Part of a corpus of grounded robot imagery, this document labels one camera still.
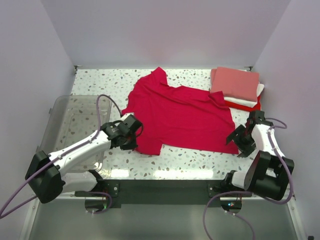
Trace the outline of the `crimson red t-shirt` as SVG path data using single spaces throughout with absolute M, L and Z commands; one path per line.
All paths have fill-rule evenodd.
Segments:
M 235 123 L 222 92 L 170 86 L 160 67 L 135 83 L 122 113 L 133 113 L 143 124 L 137 138 L 139 153 L 158 156 L 163 145 L 226 154 L 239 152 L 235 143 L 226 143 Z

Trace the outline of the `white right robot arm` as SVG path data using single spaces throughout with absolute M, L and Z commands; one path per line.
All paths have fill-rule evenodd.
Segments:
M 261 110 L 249 113 L 245 125 L 239 125 L 226 138 L 234 142 L 239 157 L 248 157 L 257 151 L 249 169 L 232 170 L 220 183 L 221 190 L 230 197 L 250 192 L 275 204 L 286 204 L 294 195 L 292 172 L 295 163 L 285 157 L 278 146 L 273 118 L 266 118 Z

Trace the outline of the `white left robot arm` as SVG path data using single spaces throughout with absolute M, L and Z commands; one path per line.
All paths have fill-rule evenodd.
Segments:
M 137 148 L 138 130 L 143 124 L 127 113 L 120 120 L 103 124 L 86 138 L 64 149 L 37 152 L 29 165 L 25 180 L 42 204 L 49 203 L 62 193 L 83 192 L 85 196 L 107 195 L 104 178 L 96 170 L 71 170 L 92 156 L 113 148 Z

